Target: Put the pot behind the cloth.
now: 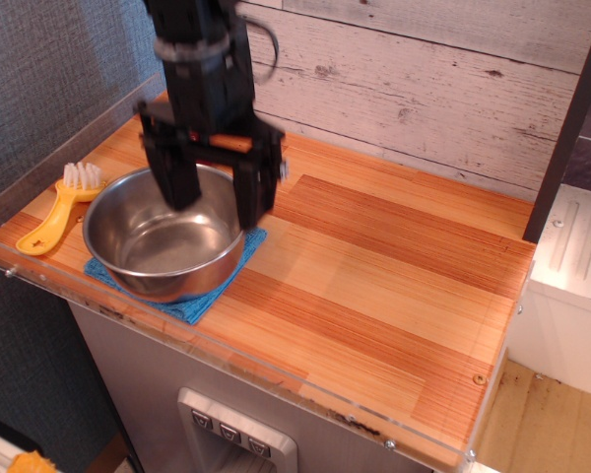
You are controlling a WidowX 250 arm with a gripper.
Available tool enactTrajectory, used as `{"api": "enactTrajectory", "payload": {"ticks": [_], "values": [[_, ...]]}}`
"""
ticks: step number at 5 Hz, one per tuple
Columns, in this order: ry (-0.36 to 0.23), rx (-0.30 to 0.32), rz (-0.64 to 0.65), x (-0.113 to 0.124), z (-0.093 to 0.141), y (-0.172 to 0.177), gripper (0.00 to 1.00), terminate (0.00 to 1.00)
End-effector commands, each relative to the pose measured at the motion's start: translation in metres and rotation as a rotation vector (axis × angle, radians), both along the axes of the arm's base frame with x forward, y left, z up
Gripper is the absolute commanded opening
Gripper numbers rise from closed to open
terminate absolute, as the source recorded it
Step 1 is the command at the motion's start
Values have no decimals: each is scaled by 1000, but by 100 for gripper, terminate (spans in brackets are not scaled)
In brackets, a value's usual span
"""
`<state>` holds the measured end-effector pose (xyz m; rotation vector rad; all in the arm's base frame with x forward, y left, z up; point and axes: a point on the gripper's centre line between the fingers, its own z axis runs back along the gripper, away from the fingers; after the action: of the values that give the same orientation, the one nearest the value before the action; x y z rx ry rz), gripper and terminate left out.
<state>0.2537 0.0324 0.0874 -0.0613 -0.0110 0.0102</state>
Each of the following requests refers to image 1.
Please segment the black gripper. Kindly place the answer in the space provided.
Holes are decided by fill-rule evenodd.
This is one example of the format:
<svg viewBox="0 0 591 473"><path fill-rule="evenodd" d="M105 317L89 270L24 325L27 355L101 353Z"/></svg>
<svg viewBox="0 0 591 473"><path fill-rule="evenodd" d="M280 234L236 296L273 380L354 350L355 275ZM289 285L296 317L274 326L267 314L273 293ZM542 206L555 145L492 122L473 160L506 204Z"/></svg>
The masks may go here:
<svg viewBox="0 0 591 473"><path fill-rule="evenodd" d="M182 211L201 196L199 162L233 169L240 227L249 230L274 207L288 175L282 130L254 110L247 46L157 46L168 101L139 106L147 161L166 204Z"/></svg>

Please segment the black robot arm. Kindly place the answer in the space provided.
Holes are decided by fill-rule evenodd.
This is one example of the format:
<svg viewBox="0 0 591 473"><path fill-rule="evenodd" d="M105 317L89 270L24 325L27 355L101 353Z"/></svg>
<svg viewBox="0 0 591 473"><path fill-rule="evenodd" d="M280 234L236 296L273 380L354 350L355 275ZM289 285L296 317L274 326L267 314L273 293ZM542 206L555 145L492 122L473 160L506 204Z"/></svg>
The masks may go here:
<svg viewBox="0 0 591 473"><path fill-rule="evenodd" d="M253 108L248 20L232 1L148 1L167 101L138 111L149 167L165 202L185 210L201 195L198 166L232 170L236 212L249 230L275 202L286 175L282 130Z"/></svg>

